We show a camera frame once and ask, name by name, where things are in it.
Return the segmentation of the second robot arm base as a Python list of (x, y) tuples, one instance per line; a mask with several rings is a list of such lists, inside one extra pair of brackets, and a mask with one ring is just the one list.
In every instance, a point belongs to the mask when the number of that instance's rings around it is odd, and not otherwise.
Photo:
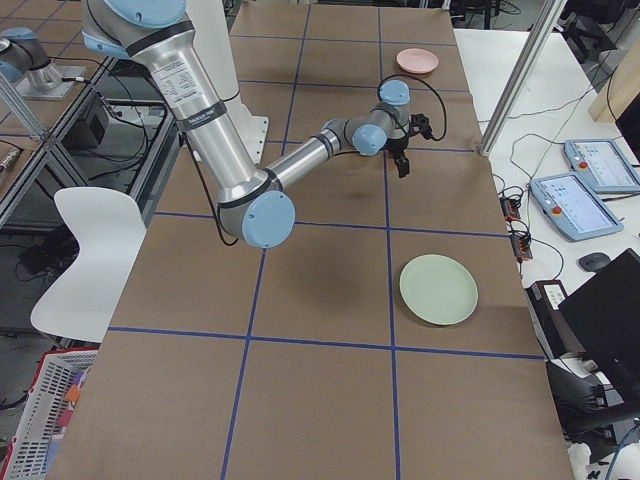
[(61, 100), (85, 71), (82, 66), (54, 62), (29, 28), (1, 32), (1, 74), (26, 99)]

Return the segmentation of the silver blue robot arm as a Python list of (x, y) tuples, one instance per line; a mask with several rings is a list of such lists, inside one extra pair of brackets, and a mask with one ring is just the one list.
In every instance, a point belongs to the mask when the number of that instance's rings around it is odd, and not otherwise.
[(331, 120), (300, 147), (260, 168), (248, 150), (252, 118), (235, 97), (236, 71), (219, 2), (85, 1), (82, 15), (87, 48), (149, 71), (187, 146), (216, 182), (220, 227), (254, 247), (287, 239), (295, 207), (286, 188), (343, 150), (373, 156), (386, 149), (400, 176), (410, 172), (404, 154), (410, 94), (402, 81), (383, 83), (380, 101), (367, 116)]

